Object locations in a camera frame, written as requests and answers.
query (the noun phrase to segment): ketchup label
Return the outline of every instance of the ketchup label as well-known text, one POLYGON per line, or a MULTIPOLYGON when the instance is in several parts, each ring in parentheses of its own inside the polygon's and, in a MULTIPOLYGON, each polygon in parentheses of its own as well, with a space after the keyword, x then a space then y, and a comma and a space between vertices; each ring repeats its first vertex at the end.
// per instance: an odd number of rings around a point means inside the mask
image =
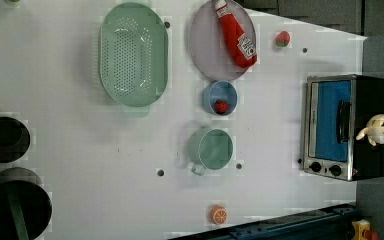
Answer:
POLYGON ((222 18, 228 14, 232 14, 232 13, 227 9, 227 5, 223 8, 220 8, 219 10, 217 10, 217 16, 219 18, 222 18))
POLYGON ((252 44, 251 39, 245 33, 238 38, 238 48, 247 60, 257 55, 254 44, 252 44))

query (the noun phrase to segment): green colander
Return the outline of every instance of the green colander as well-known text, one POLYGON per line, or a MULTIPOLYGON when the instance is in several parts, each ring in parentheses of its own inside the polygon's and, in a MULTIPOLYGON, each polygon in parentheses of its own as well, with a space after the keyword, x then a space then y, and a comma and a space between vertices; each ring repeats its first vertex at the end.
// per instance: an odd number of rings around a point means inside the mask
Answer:
POLYGON ((123 3, 101 26, 99 76, 108 94, 129 107, 157 101, 167 85, 168 35, 150 8, 123 3))

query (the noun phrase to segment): red ketchup bottle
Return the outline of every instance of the red ketchup bottle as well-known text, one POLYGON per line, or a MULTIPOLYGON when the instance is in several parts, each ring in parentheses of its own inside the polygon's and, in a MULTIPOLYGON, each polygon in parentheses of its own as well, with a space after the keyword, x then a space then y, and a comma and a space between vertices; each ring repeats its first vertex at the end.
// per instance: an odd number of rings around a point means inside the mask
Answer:
POLYGON ((227 8, 225 0, 218 0, 215 8, 220 19, 227 48, 236 65, 241 68, 251 67, 257 61, 257 52, 251 39, 245 34, 235 16, 227 8))

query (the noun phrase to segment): yellow object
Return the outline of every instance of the yellow object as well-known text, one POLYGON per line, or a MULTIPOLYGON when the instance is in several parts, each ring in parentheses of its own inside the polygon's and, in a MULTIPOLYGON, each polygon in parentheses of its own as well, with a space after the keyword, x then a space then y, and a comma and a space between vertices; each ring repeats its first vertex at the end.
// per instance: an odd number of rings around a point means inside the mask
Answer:
POLYGON ((378 114, 372 117, 368 122, 366 127, 361 130, 356 139, 363 139, 367 135, 369 143, 372 146, 376 146, 376 143, 384 144, 384 114, 378 114))
POLYGON ((352 222, 352 225, 355 229, 355 235, 352 240, 367 240, 367 238, 363 237, 363 231, 370 230, 370 223, 366 220, 361 220, 352 222))

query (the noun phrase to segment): oven handle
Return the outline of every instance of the oven handle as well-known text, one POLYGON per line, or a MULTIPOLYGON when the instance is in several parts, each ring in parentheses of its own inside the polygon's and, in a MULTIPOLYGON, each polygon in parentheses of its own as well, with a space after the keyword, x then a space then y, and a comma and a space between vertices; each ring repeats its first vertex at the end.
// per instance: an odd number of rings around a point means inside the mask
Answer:
POLYGON ((336 121, 336 136, 338 143, 348 142, 350 132, 350 110, 351 103, 340 101, 338 106, 338 117, 336 121))

